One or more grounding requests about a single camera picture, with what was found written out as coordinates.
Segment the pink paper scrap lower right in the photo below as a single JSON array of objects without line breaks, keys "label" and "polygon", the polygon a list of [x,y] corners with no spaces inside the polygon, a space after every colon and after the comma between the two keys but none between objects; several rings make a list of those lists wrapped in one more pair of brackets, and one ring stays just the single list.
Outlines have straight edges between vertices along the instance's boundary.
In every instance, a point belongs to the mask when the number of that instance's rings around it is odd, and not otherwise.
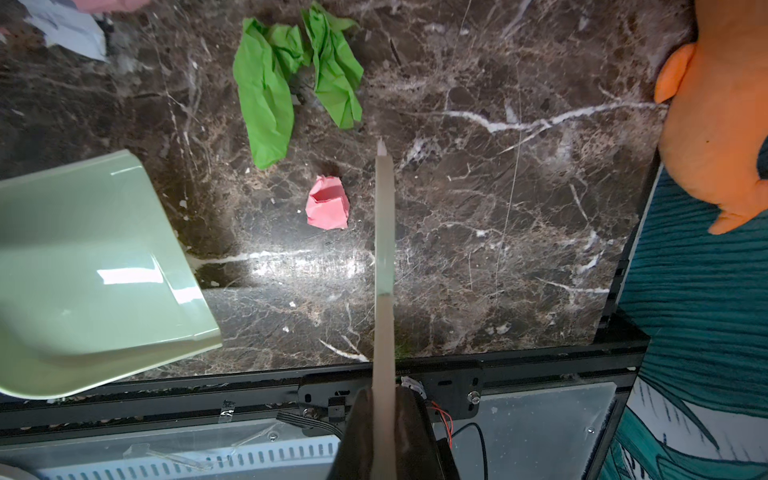
[{"label": "pink paper scrap lower right", "polygon": [[316,178],[305,206],[310,226],[323,230],[347,229],[349,208],[349,200],[340,178]]}]

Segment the pink paper scrap upper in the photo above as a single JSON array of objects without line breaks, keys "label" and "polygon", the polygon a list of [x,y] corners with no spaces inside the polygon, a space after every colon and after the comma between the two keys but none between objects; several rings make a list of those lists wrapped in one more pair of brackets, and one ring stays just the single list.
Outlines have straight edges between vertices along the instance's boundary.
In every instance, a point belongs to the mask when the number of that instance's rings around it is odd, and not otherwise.
[{"label": "pink paper scrap upper", "polygon": [[136,11],[151,3],[151,0],[73,0],[73,3],[81,12],[102,14]]}]

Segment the green paper scrap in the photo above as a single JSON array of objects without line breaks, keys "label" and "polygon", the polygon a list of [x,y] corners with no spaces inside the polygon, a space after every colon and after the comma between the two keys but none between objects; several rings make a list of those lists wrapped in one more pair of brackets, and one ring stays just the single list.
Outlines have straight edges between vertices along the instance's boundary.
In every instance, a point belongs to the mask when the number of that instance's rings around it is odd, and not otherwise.
[{"label": "green paper scrap", "polygon": [[358,24],[339,18],[313,1],[302,12],[315,68],[314,92],[333,122],[350,130],[362,121],[362,106],[356,96],[364,69],[356,59],[345,32]]},{"label": "green paper scrap", "polygon": [[260,170],[287,156],[295,122],[289,81],[309,61],[297,26],[243,20],[233,76],[253,163]]}]

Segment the green paper scrap right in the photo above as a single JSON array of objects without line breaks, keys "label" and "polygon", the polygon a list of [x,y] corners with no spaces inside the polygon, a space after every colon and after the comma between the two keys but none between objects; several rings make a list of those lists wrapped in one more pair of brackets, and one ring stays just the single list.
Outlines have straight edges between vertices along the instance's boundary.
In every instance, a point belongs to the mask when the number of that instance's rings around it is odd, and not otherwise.
[{"label": "green paper scrap right", "polygon": [[362,106],[356,96],[364,69],[356,59],[345,32],[358,24],[339,18],[313,1],[302,12],[315,68],[314,92],[333,122],[350,130],[362,121]]}]

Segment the orange plush toy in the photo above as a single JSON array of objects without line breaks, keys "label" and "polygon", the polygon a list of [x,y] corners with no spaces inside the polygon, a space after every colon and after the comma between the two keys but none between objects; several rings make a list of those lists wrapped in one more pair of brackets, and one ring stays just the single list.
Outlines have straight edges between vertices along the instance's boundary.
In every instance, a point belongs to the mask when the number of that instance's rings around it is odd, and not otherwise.
[{"label": "orange plush toy", "polygon": [[671,103],[658,150],[670,177],[720,214],[722,235],[767,209],[757,157],[767,138],[767,4],[698,1],[696,41],[673,52],[654,100]]}]

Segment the light green dustpan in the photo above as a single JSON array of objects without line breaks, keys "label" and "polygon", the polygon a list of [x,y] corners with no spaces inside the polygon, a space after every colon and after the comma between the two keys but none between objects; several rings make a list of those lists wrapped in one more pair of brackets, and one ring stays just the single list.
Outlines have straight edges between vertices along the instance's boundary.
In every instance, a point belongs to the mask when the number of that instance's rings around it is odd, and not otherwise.
[{"label": "light green dustpan", "polygon": [[221,344],[136,156],[2,182],[3,394],[67,397]]}]

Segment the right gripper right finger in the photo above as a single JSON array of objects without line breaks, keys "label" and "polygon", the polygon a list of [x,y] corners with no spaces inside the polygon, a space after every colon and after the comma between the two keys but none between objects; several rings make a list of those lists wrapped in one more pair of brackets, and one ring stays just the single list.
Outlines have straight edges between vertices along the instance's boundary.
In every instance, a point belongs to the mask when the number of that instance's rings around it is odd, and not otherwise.
[{"label": "right gripper right finger", "polygon": [[460,479],[448,441],[435,437],[425,402],[402,386],[396,389],[395,447],[398,480]]}]

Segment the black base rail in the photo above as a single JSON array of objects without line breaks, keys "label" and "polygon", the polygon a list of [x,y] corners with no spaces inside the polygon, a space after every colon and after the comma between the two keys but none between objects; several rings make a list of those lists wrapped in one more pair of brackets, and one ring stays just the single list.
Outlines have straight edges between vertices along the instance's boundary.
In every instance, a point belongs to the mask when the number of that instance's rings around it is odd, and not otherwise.
[{"label": "black base rail", "polygon": [[[587,346],[401,360],[397,374],[419,381],[455,419],[477,414],[481,398],[560,386],[612,383],[629,389],[649,339],[606,335]],[[368,363],[259,373],[125,382],[73,399],[1,399],[1,443],[23,445],[113,433],[266,419],[312,411],[340,422],[372,384]]]}]

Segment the small white paper scrap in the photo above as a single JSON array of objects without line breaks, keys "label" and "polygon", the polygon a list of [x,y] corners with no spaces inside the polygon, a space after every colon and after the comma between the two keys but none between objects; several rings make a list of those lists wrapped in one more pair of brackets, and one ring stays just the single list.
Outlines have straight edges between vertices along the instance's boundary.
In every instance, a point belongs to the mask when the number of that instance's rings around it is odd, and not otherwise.
[{"label": "small white paper scrap", "polygon": [[71,1],[21,0],[25,21],[43,32],[47,47],[61,46],[92,60],[107,60],[105,33],[94,17]]}]

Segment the green paper scrap centre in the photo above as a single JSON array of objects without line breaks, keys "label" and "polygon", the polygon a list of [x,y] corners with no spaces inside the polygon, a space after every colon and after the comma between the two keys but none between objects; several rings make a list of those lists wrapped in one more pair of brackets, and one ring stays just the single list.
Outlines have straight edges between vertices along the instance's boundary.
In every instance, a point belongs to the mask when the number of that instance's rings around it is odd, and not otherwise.
[{"label": "green paper scrap centre", "polygon": [[260,170],[287,156],[295,122],[289,81],[309,61],[297,26],[243,20],[233,76],[253,163]]}]

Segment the light green hand brush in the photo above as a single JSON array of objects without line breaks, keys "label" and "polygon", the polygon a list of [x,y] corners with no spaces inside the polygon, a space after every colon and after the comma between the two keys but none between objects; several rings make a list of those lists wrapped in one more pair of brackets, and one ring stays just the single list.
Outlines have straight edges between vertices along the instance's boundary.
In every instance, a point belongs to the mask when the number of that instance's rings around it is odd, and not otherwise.
[{"label": "light green hand brush", "polygon": [[375,331],[372,377],[372,479],[395,479],[395,178],[382,139],[375,159]]}]

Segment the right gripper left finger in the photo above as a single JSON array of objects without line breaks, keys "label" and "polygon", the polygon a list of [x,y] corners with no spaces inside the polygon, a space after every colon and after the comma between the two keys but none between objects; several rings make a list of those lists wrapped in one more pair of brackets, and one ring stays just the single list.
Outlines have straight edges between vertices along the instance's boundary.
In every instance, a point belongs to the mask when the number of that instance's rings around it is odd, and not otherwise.
[{"label": "right gripper left finger", "polygon": [[358,392],[327,480],[369,480],[373,464],[372,390]]}]

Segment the pink paper scrap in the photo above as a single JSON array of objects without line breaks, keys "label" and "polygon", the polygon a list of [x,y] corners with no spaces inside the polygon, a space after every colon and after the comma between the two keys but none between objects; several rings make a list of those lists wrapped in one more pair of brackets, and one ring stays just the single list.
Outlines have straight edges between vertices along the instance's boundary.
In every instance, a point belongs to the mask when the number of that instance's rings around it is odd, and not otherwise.
[{"label": "pink paper scrap", "polygon": [[305,206],[310,226],[323,230],[347,229],[349,208],[349,200],[340,178],[316,178]]},{"label": "pink paper scrap", "polygon": [[81,12],[102,14],[136,11],[151,3],[151,0],[73,0],[73,3]]}]

